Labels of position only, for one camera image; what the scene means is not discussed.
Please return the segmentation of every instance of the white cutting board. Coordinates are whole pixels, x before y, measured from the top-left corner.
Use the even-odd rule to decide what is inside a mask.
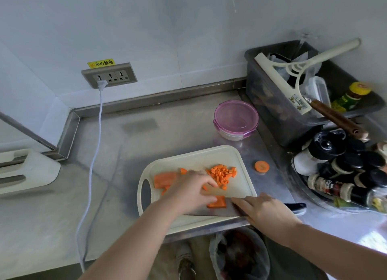
[[[250,180],[249,174],[247,173],[246,167],[244,166],[241,155],[238,150],[233,146],[223,145],[216,146],[214,148],[208,148],[201,151],[194,151],[183,155],[174,157],[164,158],[153,161],[143,171],[137,190],[137,206],[138,213],[143,213],[143,207],[141,204],[141,190],[144,180],[148,180],[151,186],[151,202],[157,201],[161,197],[162,190],[154,188],[153,177],[156,174],[162,172],[174,171],[177,172],[179,168],[187,170],[205,170],[211,167],[222,164],[227,167],[236,167],[238,174],[235,178],[229,179],[227,190],[218,191],[217,194],[224,195],[225,197],[239,197],[244,198],[245,196],[257,196],[254,190],[253,184]],[[192,228],[205,226],[208,224],[218,223],[233,219],[235,217],[208,217],[208,216],[179,216],[173,221],[167,234],[185,231]]]

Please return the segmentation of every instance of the brown wooden handle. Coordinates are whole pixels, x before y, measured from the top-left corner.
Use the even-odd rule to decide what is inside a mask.
[[[348,118],[344,117],[341,113],[334,111],[319,100],[313,100],[310,102],[310,106],[317,112],[324,115],[334,124],[344,129],[348,134],[352,135],[357,140],[365,140],[368,136],[368,131],[358,126]]]

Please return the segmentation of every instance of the countertop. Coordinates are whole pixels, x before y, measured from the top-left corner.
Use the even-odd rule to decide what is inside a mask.
[[[257,193],[266,192],[284,203],[294,199],[306,202],[308,211],[301,217],[305,223],[353,242],[386,248],[385,216],[337,214],[314,204],[297,188],[286,166],[287,153],[276,145],[262,121],[259,130],[243,141],[220,137],[212,124],[213,113],[221,102],[230,99],[240,99],[238,92],[103,115],[101,146],[93,171],[93,199],[80,237],[81,242],[87,241],[87,260],[99,257],[138,218],[137,186],[149,163],[218,145],[238,149]],[[61,163],[54,182],[0,195],[0,280],[79,262],[75,229],[87,202],[88,171],[97,137],[97,118],[82,119],[70,158]],[[257,160],[269,163],[266,175],[254,170]],[[242,219],[226,221],[172,234],[166,242],[244,224]]]

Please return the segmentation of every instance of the yellow warning sticker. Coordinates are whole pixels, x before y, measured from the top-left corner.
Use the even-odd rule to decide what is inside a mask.
[[[113,59],[105,59],[105,60],[88,62],[87,64],[91,69],[93,69],[93,68],[100,68],[100,67],[115,65],[116,63],[114,62]]]

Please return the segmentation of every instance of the hand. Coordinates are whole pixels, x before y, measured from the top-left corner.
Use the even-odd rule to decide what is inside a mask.
[[[180,175],[159,201],[171,204],[176,216],[189,213],[200,206],[216,202],[215,196],[203,194],[202,186],[206,183],[217,187],[216,182],[204,171],[188,171]]]
[[[287,206],[265,193],[256,198],[232,198],[232,202],[249,215],[247,220],[251,225],[286,247],[292,245],[296,228],[303,225]]]

